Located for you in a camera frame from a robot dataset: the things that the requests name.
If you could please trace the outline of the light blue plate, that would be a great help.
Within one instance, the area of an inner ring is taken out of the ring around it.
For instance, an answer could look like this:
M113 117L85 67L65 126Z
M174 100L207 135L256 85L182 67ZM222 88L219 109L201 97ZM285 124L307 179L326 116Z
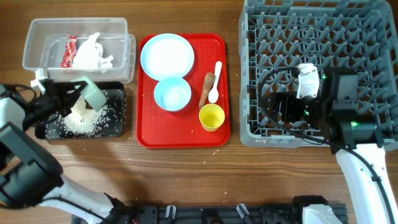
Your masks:
M159 34L144 44L140 61L143 71L154 80L183 78L193 67L195 53L181 35Z

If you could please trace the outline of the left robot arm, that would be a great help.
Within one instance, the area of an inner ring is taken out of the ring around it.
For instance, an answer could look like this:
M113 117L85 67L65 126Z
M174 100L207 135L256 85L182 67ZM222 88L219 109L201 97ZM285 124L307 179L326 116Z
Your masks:
M28 86L1 85L1 208L53 207L72 214L75 223L126 223L125 204L69 179L58 160L25 133L55 113L70 114L86 91L102 95L101 90L85 78L45 78L39 85L42 94L31 101L21 95Z

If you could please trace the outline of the red plastic tray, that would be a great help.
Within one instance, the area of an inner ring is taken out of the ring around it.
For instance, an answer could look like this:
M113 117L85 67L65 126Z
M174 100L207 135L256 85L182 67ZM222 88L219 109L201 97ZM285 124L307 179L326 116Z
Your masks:
M226 45L222 37L213 33L182 34L193 47L195 61L185 78L192 89L192 99L184 109L168 112L154 99L157 81L150 78L142 67L137 74L136 138L147 148L215 147L225 144L231 134L229 113L229 86L226 68ZM206 131L199 119L198 107L205 75L222 62L216 102L225 112L224 123L214 132Z

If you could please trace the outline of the white plastic spoon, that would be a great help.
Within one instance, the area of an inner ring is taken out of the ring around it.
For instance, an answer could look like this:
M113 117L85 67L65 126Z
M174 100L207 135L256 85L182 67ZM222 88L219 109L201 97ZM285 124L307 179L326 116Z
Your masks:
M208 94L208 100L210 103L216 103L218 101L219 92L218 92L218 82L220 79L221 71L222 71L223 64L221 61L217 61L215 64L215 80Z

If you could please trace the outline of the white rice pile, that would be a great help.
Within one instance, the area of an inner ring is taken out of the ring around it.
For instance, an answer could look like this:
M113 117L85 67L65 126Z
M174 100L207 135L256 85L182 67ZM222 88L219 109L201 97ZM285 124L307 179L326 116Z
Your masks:
M86 101L81 96L72 107L72 112L63 118L62 124L67 133L94 135L99 126L107 121L109 108L104 105L99 111L86 108Z

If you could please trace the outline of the red snack wrapper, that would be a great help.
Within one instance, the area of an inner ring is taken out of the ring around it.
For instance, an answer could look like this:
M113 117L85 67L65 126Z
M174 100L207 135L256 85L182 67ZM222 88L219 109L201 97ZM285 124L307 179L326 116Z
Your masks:
M77 36L69 35L67 37L65 52L62 59L62 68L72 68L73 60L75 58L77 48Z

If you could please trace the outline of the clear plastic waste bin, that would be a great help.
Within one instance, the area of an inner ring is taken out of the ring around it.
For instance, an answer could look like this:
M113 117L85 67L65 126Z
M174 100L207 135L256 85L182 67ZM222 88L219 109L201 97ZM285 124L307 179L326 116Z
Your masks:
M103 58L113 56L111 68L63 68L67 37L76 37L76 48L90 35L99 33L96 42ZM31 22L24 47L22 66L35 72L46 68L56 82L69 82L87 76L94 82L129 83L134 76L136 40L122 17L73 17L35 19Z

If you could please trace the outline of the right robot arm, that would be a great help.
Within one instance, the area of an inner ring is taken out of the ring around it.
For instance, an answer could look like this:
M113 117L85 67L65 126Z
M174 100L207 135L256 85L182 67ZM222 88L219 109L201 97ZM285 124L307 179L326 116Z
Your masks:
M311 63L288 69L298 80L295 92L266 93L268 73L257 88L259 107L278 128L276 120L304 121L323 138L292 131L311 142L329 145L348 184L358 223L397 223L397 204L386 170L381 129L374 118L359 114L358 78L350 68L326 68L322 74Z

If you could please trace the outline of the light blue bowl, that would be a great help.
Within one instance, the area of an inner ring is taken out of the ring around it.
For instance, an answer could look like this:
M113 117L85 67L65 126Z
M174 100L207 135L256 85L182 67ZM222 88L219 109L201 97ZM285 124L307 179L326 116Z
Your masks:
M192 90L183 78L170 77L161 80L154 88L154 99L163 110L176 112L190 102Z

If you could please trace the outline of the brown wooden stick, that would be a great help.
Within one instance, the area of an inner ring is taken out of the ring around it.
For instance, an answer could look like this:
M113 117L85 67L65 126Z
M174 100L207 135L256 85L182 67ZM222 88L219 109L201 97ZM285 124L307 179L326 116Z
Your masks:
M211 90L214 81L215 81L215 74L211 72L207 73L203 82L201 97L198 104L199 108L202 108L205 105L206 99L208 98L208 94Z

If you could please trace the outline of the yellow plastic cup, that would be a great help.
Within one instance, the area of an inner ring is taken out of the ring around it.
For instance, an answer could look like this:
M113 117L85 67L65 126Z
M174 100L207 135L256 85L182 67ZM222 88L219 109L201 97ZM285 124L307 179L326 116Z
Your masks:
M207 104L200 109L199 120L204 130L216 131L225 121L225 113L217 104Z

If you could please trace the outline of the grey-blue dishwasher rack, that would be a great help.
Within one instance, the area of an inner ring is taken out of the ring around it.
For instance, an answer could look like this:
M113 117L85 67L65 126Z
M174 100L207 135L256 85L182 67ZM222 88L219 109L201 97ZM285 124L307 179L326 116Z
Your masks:
M292 131L320 137L303 121L275 127L257 102L266 93L295 91L288 70L301 63L359 72L359 112L375 117L387 151L397 149L397 30L386 1L246 1L239 18L240 140L249 147L297 148Z

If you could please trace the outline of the crumpled white tissue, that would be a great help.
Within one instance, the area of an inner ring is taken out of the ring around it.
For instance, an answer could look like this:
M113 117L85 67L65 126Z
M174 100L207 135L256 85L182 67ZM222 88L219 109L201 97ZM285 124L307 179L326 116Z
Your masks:
M94 33L80 45L73 59L72 68L94 72L113 67L113 55L103 58L103 46L97 42L99 36L99 32Z

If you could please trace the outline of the pale green bowl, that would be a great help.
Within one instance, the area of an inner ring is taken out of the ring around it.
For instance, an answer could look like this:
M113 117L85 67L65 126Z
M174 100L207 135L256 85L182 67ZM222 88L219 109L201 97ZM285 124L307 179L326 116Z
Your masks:
M86 81L86 88L80 93L84 100L96 111L98 112L105 104L106 97L103 92L97 87L97 85L90 80L88 77L80 77L72 80L71 82Z

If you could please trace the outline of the black food waste tray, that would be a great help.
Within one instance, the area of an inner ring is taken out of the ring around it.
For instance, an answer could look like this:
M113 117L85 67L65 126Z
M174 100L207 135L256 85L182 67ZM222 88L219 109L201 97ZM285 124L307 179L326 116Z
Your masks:
M53 116L54 120L47 124L38 124L35 127L35 136L38 139L72 139L72 138L109 138L119 137L123 133L124 125L124 86L120 82L97 82L98 88L106 97L109 108L105 118L107 121L99 126L94 135L67 133L62 124L63 116L58 113Z

